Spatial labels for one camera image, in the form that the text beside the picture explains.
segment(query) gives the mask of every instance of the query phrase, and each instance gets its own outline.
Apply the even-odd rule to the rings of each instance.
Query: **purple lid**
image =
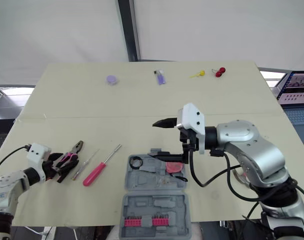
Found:
[[[118,83],[118,80],[117,80],[117,77],[114,76],[114,75],[109,75],[106,77],[106,81],[108,84],[110,85],[114,85],[114,84],[117,84]]]

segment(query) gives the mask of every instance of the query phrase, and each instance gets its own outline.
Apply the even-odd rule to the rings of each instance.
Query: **beige tabletop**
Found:
[[[211,69],[220,67],[225,67],[226,73],[216,78]],[[158,85],[153,74],[157,69],[164,70],[166,84]],[[201,70],[205,76],[189,78]],[[106,84],[108,75],[115,75],[118,84]],[[253,62],[60,63],[49,65],[38,82],[0,149],[0,160],[28,143],[66,152],[83,140],[81,162],[100,150],[77,181],[70,180],[70,174],[63,183],[49,180],[32,186],[20,197],[13,224],[119,224],[122,198],[127,192],[128,156],[146,154],[150,148],[181,153],[179,131],[152,124],[175,117],[186,103],[194,103],[205,114],[207,126],[236,119],[254,123],[260,134],[283,152],[291,176],[304,189],[304,145]],[[84,187],[84,178],[118,144],[122,148],[103,173],[90,187]],[[26,154],[21,151],[7,159],[0,175],[25,169]],[[223,158],[210,157],[209,153],[194,156],[196,174],[202,182],[226,168]],[[231,164],[237,164],[232,156]],[[225,176],[205,188],[188,178],[185,192],[193,222],[241,219],[253,205],[230,193]],[[240,194],[255,197],[234,178],[232,184]],[[260,217],[259,207],[253,217]]]

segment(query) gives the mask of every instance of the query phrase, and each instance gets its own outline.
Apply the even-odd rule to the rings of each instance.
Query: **white backdrop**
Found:
[[[0,0],[0,84],[34,85],[48,63],[124,61],[116,0]]]
[[[304,70],[304,0],[135,0],[142,59]]]

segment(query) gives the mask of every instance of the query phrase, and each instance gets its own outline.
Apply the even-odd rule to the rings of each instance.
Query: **white robotic arm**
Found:
[[[240,163],[258,198],[240,196],[229,186],[231,191],[243,200],[259,201],[263,210],[262,221],[277,231],[279,236],[282,236],[283,230],[288,232],[290,229],[293,236],[304,237],[304,204],[295,189],[295,181],[285,167],[285,158],[275,145],[260,136],[254,124],[235,120],[203,130],[204,115],[192,103],[188,103],[178,111],[177,118],[163,119],[153,126],[177,127],[183,147],[183,154],[158,152],[153,157],[165,162],[188,164],[190,161],[193,179],[205,187],[207,184],[202,184],[194,173],[193,152],[203,154],[201,149],[207,149],[214,153],[213,156],[217,154],[217,157],[226,158],[228,156],[224,152],[230,153]]]
[[[50,152],[50,148],[33,143],[27,154],[29,168],[0,176],[0,240],[11,239],[11,224],[19,196],[33,184],[45,182],[46,173],[42,165]]]

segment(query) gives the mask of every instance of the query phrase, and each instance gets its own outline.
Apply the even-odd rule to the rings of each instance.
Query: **small screwdriver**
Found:
[[[84,161],[82,166],[80,166],[80,168],[76,171],[76,173],[73,175],[73,177],[71,178],[73,181],[77,179],[77,177],[80,175],[80,173],[82,173],[82,171],[86,168],[86,166],[89,164],[90,160],[94,157],[94,155],[99,151],[100,149],[96,150],[92,156],[90,156],[88,158],[88,160]]]
[[[112,156],[120,149],[122,145],[119,144],[112,153],[105,159],[104,162],[101,162],[83,181],[83,185],[88,187],[93,183],[93,181],[100,175],[102,170],[107,166],[106,163],[112,158]]]

